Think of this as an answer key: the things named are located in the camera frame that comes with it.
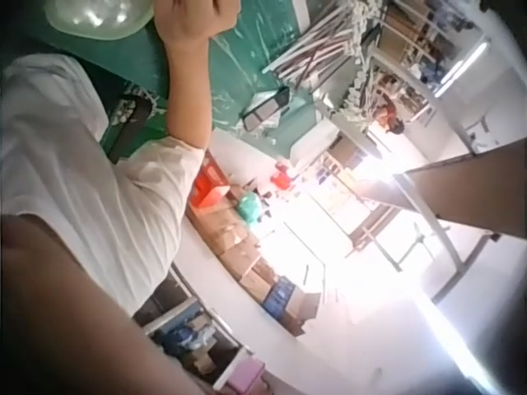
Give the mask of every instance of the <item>person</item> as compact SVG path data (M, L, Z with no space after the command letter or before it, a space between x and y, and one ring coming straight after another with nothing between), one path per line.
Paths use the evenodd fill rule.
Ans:
M130 317L178 249L212 129L208 41L236 24L240 0L154 0L154 10L169 136L116 166L79 63L30 55L3 71L2 348L32 373L19 386L31 376L71 393L201 393Z
M374 120L388 133L403 134L404 122L397 117L394 102L382 91L377 91L379 99L373 110Z

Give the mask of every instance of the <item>white shirt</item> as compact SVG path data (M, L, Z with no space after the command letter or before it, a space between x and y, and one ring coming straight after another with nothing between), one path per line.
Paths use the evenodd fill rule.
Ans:
M87 75L63 55L4 72L2 214L32 214L128 314L164 280L203 151L167 137L113 166L108 119Z

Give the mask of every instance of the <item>bundle of sticks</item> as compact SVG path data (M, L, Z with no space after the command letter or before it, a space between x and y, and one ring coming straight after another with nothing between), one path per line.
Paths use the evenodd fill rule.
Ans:
M369 19L380 13L378 0L332 1L323 16L263 72L298 88L330 69L342 57L357 56Z

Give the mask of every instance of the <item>green board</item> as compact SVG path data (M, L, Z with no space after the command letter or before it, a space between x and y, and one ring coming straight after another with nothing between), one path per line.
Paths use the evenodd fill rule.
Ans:
M34 39L167 97L164 49L152 23L138 33L116 41L84 39L55 30L47 22L41 3L34 2L19 26ZM236 125L254 94L280 86L273 74L262 74L261 71L298 35L291 0L243 0L236 28L211 42L214 126L236 133L238 138L271 156L288 157L291 142L315 126L315 109L310 97L294 98L281 126L268 132L272 136L270 139L236 132Z

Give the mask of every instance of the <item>red box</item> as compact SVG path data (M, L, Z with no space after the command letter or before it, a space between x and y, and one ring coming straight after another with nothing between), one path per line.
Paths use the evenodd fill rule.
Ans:
M214 206L229 192L229 189L231 189L229 180L210 151L206 151L201 170L190 193L190 204L198 208Z

